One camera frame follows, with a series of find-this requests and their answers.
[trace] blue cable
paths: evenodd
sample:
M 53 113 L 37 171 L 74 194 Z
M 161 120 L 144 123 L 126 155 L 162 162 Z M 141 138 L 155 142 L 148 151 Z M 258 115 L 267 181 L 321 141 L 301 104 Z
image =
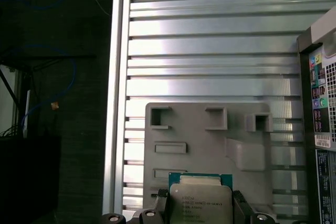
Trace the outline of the blue cable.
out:
M 55 3 L 51 4 L 51 5 L 47 5 L 47 6 L 36 6 L 36 5 L 32 5 L 29 1 L 27 0 L 0 0 L 3 2 L 6 1 L 19 1 L 19 2 L 23 2 L 25 5 L 29 6 L 30 8 L 34 9 L 34 10 L 46 10 L 46 9 L 50 9 L 53 8 L 59 4 L 61 4 L 64 0 L 58 0 Z
M 20 50 L 23 50 L 23 49 L 26 49 L 26 48 L 46 48 L 46 49 L 50 49 L 52 51 L 55 51 L 55 52 L 58 52 L 60 53 L 61 55 L 63 56 L 66 56 L 67 54 L 61 50 L 61 49 L 58 49 L 58 48 L 55 48 L 55 47 L 50 47 L 50 46 L 46 46 L 46 45 L 40 45 L 40 44 L 33 44 L 33 45 L 25 45 L 23 46 L 22 48 L 18 48 L 18 49 L 14 49 L 12 51 L 20 51 Z M 75 81 L 75 77 L 76 77 L 76 72 L 77 72 L 77 66 L 76 66 L 76 63 L 73 59 L 70 59 L 71 63 L 72 63 L 72 66 L 73 66 L 73 73 L 72 73 L 72 80 L 70 82 L 70 84 L 67 86 L 66 89 L 64 89 L 62 92 L 58 93 L 57 95 L 55 95 L 54 97 L 46 100 L 46 101 L 43 101 L 41 103 L 39 103 L 38 105 L 34 106 L 33 108 L 31 108 L 27 114 L 25 114 L 25 116 L 22 118 L 21 120 L 21 127 L 23 128 L 24 127 L 24 124 L 25 124 L 25 119 L 27 118 L 27 116 L 29 116 L 30 114 L 32 114 L 37 108 L 41 107 L 42 105 L 44 104 L 47 104 L 47 103 L 51 103 L 51 102 L 55 102 L 59 97 L 65 95 L 70 89 L 71 87 L 73 86 L 73 83 Z

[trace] aluminum panel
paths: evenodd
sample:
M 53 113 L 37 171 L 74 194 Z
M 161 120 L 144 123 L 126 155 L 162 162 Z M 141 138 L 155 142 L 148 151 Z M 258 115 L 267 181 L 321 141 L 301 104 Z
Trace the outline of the aluminum panel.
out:
M 127 95 L 291 96 L 300 95 L 299 82 L 299 78 L 129 80 Z
M 274 142 L 303 142 L 302 133 L 271 133 L 271 141 Z
M 128 61 L 129 68 L 152 68 L 152 67 L 260 67 L 260 66 L 291 66 L 294 68 L 299 67 L 297 55 L 290 56 L 284 55 L 197 55 L 188 56 L 186 58 L 175 59 L 132 59 Z
M 269 54 L 296 52 L 296 36 L 136 39 L 129 55 Z
M 307 207 L 305 205 L 273 205 L 273 211 L 279 215 L 307 215 Z
M 174 0 L 174 1 L 152 1 L 152 2 L 136 2 L 131 3 L 131 11 L 142 11 L 142 10 L 169 10 L 169 9 L 211 9 L 222 10 L 222 12 L 230 12 L 233 8 L 243 8 L 246 7 L 246 11 L 249 8 L 254 9 L 254 7 L 263 8 L 266 6 L 276 6 L 274 11 L 280 12 L 287 8 L 293 8 L 292 12 L 298 11 L 296 7 L 300 6 L 310 6 L 309 13 L 316 13 L 320 10 L 321 3 L 329 3 L 331 7 L 335 0 Z
M 246 14 L 265 14 L 270 15 L 274 13 L 302 13 L 311 12 L 327 12 L 335 4 L 334 2 L 325 3 L 295 3 L 295 4 L 278 4 L 278 5 L 242 5 L 242 6 L 227 6 L 214 7 L 209 6 L 205 8 L 206 4 L 201 7 L 195 6 L 194 8 L 187 9 L 159 9 L 159 10 L 134 10 L 131 11 L 130 17 L 132 18 L 146 18 L 146 17 L 175 17 L 175 16 L 214 16 L 214 15 L 246 15 Z
M 129 118 L 144 118 L 145 117 L 145 107 L 150 102 L 258 102 L 256 100 L 250 100 L 247 98 L 239 99 L 239 97 L 223 97 L 222 99 L 214 98 L 202 98 L 196 99 L 195 97 L 187 97 L 186 99 L 133 99 L 127 101 L 126 105 L 126 116 Z M 273 118 L 289 118 L 289 119 L 300 119 L 302 117 L 302 108 L 300 101 L 262 101 L 269 104 Z
M 124 196 L 123 204 L 125 206 L 140 206 L 140 207 L 142 207 L 142 197 Z
M 124 183 L 143 183 L 142 165 L 124 165 Z
M 273 195 L 273 203 L 280 205 L 305 205 L 307 203 L 307 197 L 304 195 Z
M 305 190 L 306 173 L 304 171 L 273 170 L 273 189 L 277 190 Z
M 115 211 L 121 212 L 122 203 L 128 216 L 141 208 L 138 187 L 143 182 L 144 109 L 149 102 L 268 103 L 274 118 L 273 168 L 304 165 L 296 34 L 335 4 L 336 0 L 124 0 L 118 31 L 115 179 L 115 203 L 120 206 Z M 304 215 L 305 197 L 288 195 L 287 190 L 305 190 L 305 173 L 273 170 L 272 178 L 277 214 L 285 219 Z
M 273 165 L 305 165 L 305 149 L 303 147 L 272 146 Z
M 143 195 L 143 189 L 140 188 L 140 187 L 124 187 L 123 194 L 124 195 L 142 196 Z
M 124 159 L 130 161 L 143 161 L 144 144 L 125 143 Z
M 297 33 L 321 15 L 190 18 L 130 22 L 130 36 Z
M 298 74 L 298 66 L 286 67 L 209 67 L 209 68 L 129 68 L 128 76 L 223 76 L 247 74 Z

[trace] barcode sticker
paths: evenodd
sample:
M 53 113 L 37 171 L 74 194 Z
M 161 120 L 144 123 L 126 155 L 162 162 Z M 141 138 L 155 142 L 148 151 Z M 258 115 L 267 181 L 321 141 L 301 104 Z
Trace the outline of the barcode sticker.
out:
M 315 135 L 315 145 L 324 148 L 331 147 L 331 136 L 328 135 Z

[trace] dark wall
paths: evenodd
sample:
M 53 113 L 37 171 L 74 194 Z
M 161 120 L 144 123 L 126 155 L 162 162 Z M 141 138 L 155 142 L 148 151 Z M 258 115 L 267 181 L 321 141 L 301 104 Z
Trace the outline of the dark wall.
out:
M 57 0 L 32 0 L 39 6 Z M 111 13 L 112 0 L 99 0 Z M 0 50 L 26 44 L 61 48 L 71 55 L 94 54 L 96 59 L 76 60 L 73 87 L 58 99 L 59 110 L 50 104 L 31 116 L 39 129 L 54 129 L 61 135 L 59 204 L 54 213 L 35 223 L 93 223 L 101 215 L 104 137 L 107 104 L 111 17 L 95 0 L 64 0 L 47 10 L 34 10 L 22 2 L 0 2 Z M 26 50 L 30 55 L 56 55 L 48 49 Z M 72 78 L 69 60 L 35 74 L 40 99 L 66 88 Z

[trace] screw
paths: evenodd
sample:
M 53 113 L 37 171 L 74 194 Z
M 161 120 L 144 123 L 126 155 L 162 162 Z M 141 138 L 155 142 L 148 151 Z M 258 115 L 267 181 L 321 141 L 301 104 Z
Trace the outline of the screw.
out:
M 112 217 L 110 218 L 110 221 L 111 221 L 111 222 L 113 222 L 113 221 L 117 221 L 117 220 L 119 220 L 119 216 L 112 216 Z
M 155 213 L 154 212 L 147 212 L 146 215 L 149 216 L 149 217 L 151 217 L 151 216 L 154 216 Z
M 267 217 L 265 215 L 258 215 L 257 218 L 259 220 L 267 220 Z

